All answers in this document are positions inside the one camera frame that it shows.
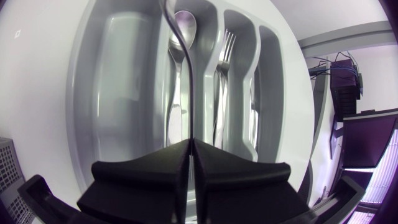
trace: white wall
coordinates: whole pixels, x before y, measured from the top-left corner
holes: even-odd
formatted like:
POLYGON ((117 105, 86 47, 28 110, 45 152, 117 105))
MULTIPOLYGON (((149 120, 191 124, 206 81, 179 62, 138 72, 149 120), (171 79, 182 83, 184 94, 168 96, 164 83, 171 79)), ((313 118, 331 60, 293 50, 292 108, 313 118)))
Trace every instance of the white wall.
MULTIPOLYGON (((363 96, 356 104, 357 113, 398 108, 398 45, 370 47, 350 53, 359 65, 364 85, 363 96)), ((334 61, 336 54, 329 56, 334 61)), ((313 67, 318 65, 319 59, 308 58, 306 61, 308 67, 313 67)))
POLYGON ((87 2, 8 0, 0 11, 0 136, 14 140, 25 179, 42 175, 74 207, 81 192, 68 148, 65 89, 87 2))
POLYGON ((332 30, 387 21, 378 0, 271 0, 297 40, 332 30))

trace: cutlery tray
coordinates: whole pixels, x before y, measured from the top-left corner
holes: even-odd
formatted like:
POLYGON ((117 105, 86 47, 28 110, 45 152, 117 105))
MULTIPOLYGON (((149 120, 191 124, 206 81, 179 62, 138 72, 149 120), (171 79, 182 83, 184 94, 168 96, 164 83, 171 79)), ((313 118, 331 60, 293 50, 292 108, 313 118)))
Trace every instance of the cutlery tray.
MULTIPOLYGON (((213 143, 213 78, 225 29, 236 34, 228 72, 223 149, 250 161, 275 162, 282 131, 284 81, 274 27, 224 1, 177 1, 190 11, 197 34, 194 66, 195 137, 213 143), (259 113, 258 145, 249 140, 250 86, 259 113)), ((165 147, 174 71, 168 53, 170 28, 157 1, 91 0, 81 18, 67 80, 67 131, 80 189, 92 181, 95 161, 128 161, 165 147)), ((189 84, 183 63, 183 139, 188 138, 189 84)), ((195 192, 187 217, 194 219, 195 192)))

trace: cable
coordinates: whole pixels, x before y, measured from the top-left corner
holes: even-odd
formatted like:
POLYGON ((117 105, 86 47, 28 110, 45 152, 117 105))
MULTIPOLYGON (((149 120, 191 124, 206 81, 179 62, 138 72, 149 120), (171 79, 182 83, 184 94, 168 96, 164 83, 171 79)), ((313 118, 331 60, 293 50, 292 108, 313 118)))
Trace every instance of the cable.
POLYGON ((313 70, 308 70, 309 72, 320 72, 320 71, 327 71, 327 70, 347 70, 351 73, 353 73, 354 75, 356 75, 356 71, 353 69, 349 69, 349 68, 327 68, 327 69, 313 69, 313 70))
MULTIPOLYGON (((321 72, 321 73, 318 73, 318 74, 314 75, 311 79, 313 80, 314 78, 316 78, 316 77, 319 76, 319 75, 331 75, 331 74, 330 74, 330 73, 327 73, 327 72, 321 72)), ((353 80, 350 79, 350 78, 343 78, 343 77, 336 77, 336 78, 341 78, 341 79, 344 79, 344 80, 353 81, 353 80)))
POLYGON ((318 67, 320 67, 320 66, 322 66, 322 65, 324 65, 324 64, 326 64, 326 62, 325 62, 324 60, 321 60, 321 61, 319 61, 319 64, 318 64, 317 66, 312 67, 312 68, 309 68, 309 69, 318 68, 318 67))
POLYGON ((347 50, 347 54, 354 60, 354 62, 355 62, 355 64, 356 64, 356 67, 357 67, 357 69, 358 69, 358 71, 359 71, 359 65, 358 65, 358 63, 356 62, 354 56, 351 55, 351 53, 350 53, 348 50, 347 50))
MULTIPOLYGON (((327 62, 334 63, 334 62, 332 62, 331 60, 327 60, 327 59, 324 59, 324 58, 320 58, 320 57, 314 57, 314 58, 320 59, 320 60, 326 60, 327 62)), ((353 69, 352 67, 344 66, 344 65, 342 66, 342 65, 339 65, 339 64, 337 64, 337 63, 336 63, 336 65, 337 65, 338 67, 340 67, 340 68, 345 68, 346 70, 351 70, 351 71, 355 74, 355 76, 358 76, 358 74, 356 73, 356 70, 353 69)))
POLYGON ((353 59, 350 56, 347 56, 347 55, 343 54, 342 52, 338 52, 336 55, 336 58, 335 58, 335 62, 337 61, 337 57, 339 54, 342 54, 344 57, 348 57, 349 59, 351 59, 351 61, 353 61, 353 59))

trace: fork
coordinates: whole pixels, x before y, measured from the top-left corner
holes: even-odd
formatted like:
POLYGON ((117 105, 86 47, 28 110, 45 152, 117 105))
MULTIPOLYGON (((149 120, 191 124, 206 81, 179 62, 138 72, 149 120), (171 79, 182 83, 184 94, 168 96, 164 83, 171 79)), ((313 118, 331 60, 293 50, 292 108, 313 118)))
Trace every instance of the fork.
POLYGON ((231 63, 235 39, 236 35, 226 29, 224 33, 223 48, 221 49, 220 56, 218 57, 218 63, 215 72, 220 80, 220 87, 218 101, 216 101, 218 102, 218 108, 214 125, 213 144, 219 149, 223 148, 222 145, 225 125, 226 101, 228 96, 228 70, 231 63))

